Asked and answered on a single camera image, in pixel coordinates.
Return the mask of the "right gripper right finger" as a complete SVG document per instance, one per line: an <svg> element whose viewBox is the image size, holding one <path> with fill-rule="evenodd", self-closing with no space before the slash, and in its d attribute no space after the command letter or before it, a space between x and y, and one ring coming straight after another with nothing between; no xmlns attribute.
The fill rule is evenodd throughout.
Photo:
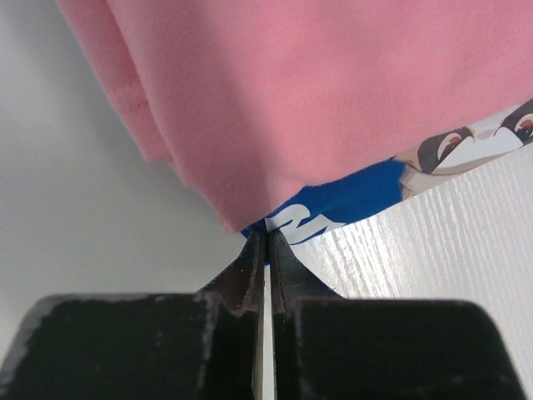
<svg viewBox="0 0 533 400"><path fill-rule="evenodd" d="M500 332L473 302L348 299L269 236L279 399L522 399Z"/></svg>

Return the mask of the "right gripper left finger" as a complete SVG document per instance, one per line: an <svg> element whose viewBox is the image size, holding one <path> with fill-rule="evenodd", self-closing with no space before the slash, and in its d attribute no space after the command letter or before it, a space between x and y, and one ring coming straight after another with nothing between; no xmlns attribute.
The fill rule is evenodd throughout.
<svg viewBox="0 0 533 400"><path fill-rule="evenodd" d="M45 297L1 366L4 399L259 399L266 237L194 293Z"/></svg>

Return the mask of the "pink t-shirt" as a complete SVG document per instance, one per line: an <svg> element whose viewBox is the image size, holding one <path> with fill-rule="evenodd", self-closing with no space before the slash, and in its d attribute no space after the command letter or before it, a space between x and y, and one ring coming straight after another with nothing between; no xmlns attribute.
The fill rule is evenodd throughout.
<svg viewBox="0 0 533 400"><path fill-rule="evenodd" d="M143 157L238 231L532 96L529 1L61 1Z"/></svg>

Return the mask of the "blue printed t-shirt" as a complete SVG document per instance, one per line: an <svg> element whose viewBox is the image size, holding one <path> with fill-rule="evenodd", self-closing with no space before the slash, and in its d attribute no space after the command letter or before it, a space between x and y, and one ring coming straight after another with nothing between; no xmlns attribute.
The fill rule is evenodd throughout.
<svg viewBox="0 0 533 400"><path fill-rule="evenodd" d="M335 182L304 187L265 218L242 230L280 230L299 245L371 217L408 198L532 143L532 102L513 105L415 145Z"/></svg>

